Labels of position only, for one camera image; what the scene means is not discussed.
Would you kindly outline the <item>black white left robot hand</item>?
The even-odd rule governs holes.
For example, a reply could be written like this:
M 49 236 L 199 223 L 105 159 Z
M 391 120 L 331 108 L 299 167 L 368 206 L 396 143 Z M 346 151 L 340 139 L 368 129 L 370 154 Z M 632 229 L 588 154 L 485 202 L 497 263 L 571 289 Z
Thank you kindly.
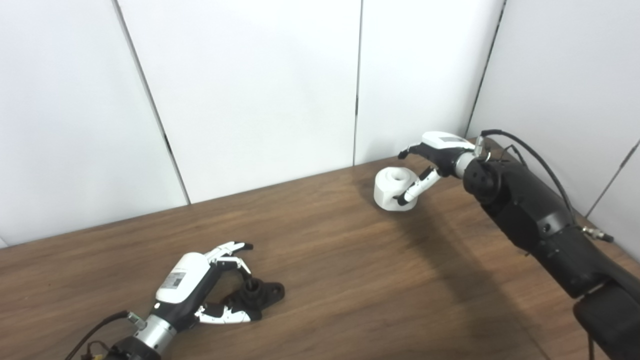
M 232 310 L 229 305 L 206 305 L 205 302 L 222 273 L 238 271 L 244 280 L 252 278 L 244 260 L 235 255 L 252 249 L 253 244 L 229 241 L 206 253 L 186 253 L 157 290 L 151 315 L 167 322 L 177 333 L 190 330 L 199 323 L 225 325 L 250 322 L 250 316 L 244 310 Z

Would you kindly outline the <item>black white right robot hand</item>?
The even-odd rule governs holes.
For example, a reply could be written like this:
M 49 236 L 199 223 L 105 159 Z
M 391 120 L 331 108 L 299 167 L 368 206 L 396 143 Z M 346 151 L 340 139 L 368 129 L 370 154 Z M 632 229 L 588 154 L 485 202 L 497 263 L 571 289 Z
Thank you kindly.
M 404 160 L 409 155 L 419 155 L 431 163 L 405 191 L 394 199 L 404 207 L 417 199 L 441 178 L 454 176 L 461 179 L 470 162 L 479 157 L 477 146 L 463 137 L 443 131 L 423 133 L 419 143 L 407 146 L 398 153 Z

